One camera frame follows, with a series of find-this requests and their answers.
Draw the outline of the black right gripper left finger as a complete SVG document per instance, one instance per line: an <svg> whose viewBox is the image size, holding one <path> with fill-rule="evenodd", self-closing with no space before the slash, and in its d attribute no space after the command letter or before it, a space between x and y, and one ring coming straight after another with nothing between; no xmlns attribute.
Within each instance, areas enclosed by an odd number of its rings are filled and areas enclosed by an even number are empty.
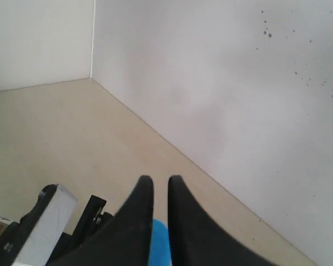
<svg viewBox="0 0 333 266"><path fill-rule="evenodd" d="M51 265L148 265L154 185L140 176L119 211L95 235Z"/></svg>

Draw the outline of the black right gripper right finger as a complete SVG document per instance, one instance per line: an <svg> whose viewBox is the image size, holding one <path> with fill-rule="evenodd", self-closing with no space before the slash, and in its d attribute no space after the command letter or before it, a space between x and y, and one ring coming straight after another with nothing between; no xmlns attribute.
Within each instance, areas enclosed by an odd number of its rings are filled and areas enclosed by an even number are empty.
<svg viewBox="0 0 333 266"><path fill-rule="evenodd" d="M180 175L168 181L168 226L173 265L313 265L313 261L284 241L286 250L270 250L269 259L222 228L201 206Z"/></svg>

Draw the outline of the black and grey robot base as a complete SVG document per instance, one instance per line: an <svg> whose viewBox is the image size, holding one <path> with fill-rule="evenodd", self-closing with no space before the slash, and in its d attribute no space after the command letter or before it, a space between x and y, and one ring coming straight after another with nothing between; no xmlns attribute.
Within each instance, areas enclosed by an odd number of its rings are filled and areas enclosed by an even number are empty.
<svg viewBox="0 0 333 266"><path fill-rule="evenodd" d="M20 221L0 215L0 265L48 265L77 249L102 228L112 214L106 200L92 195L72 234L64 230L77 199L62 185L45 186Z"/></svg>

